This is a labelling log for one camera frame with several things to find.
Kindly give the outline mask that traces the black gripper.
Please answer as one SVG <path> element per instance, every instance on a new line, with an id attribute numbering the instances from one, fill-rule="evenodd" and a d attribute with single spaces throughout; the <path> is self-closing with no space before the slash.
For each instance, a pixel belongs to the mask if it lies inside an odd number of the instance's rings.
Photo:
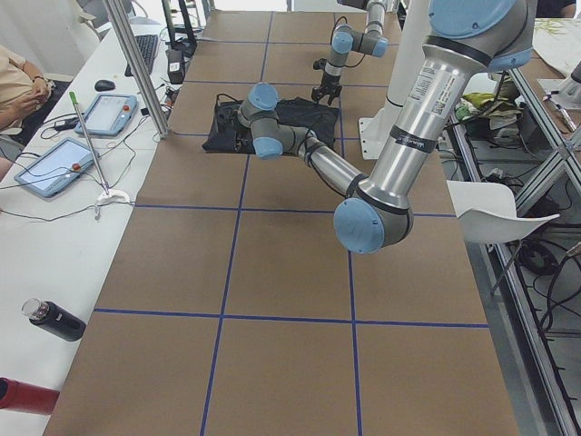
<path id="1" fill-rule="evenodd" d="M 340 97 L 341 84 L 339 76 L 323 76 L 321 78 L 321 83 L 318 87 L 311 90 L 311 100 L 314 103 L 318 103 L 321 98 L 327 95 L 328 106 L 333 106 L 333 103 L 337 101 Z"/>
<path id="2" fill-rule="evenodd" d="M 218 137 L 222 145 L 248 145 L 249 130 L 238 118 L 238 107 L 222 104 L 217 109 Z"/>

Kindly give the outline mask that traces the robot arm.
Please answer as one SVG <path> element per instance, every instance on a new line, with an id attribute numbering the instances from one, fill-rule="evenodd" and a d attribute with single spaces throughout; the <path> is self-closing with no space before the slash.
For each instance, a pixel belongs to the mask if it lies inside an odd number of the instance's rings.
<path id="1" fill-rule="evenodd" d="M 313 63 L 314 70 L 321 70 L 320 85 L 311 91 L 311 99 L 318 103 L 328 96 L 328 105 L 340 96 L 342 70 L 347 66 L 349 53 L 360 53 L 382 57 L 389 41 L 383 36 L 384 19 L 388 2 L 381 0 L 338 1 L 338 4 L 353 7 L 367 13 L 363 32 L 354 30 L 348 23 L 335 25 L 330 37 L 330 52 L 327 58 Z"/>
<path id="2" fill-rule="evenodd" d="M 295 155 L 343 200 L 333 218 L 341 244 L 374 253 L 402 241 L 413 226 L 409 191 L 469 80 L 503 72 L 531 56 L 537 5 L 533 1 L 414 1 L 403 26 L 393 74 L 406 79 L 407 98 L 396 119 L 380 111 L 371 121 L 382 141 L 371 173 L 362 173 L 320 141 L 309 127 L 283 124 L 279 96 L 267 83 L 248 92 L 237 120 L 262 160 Z"/>

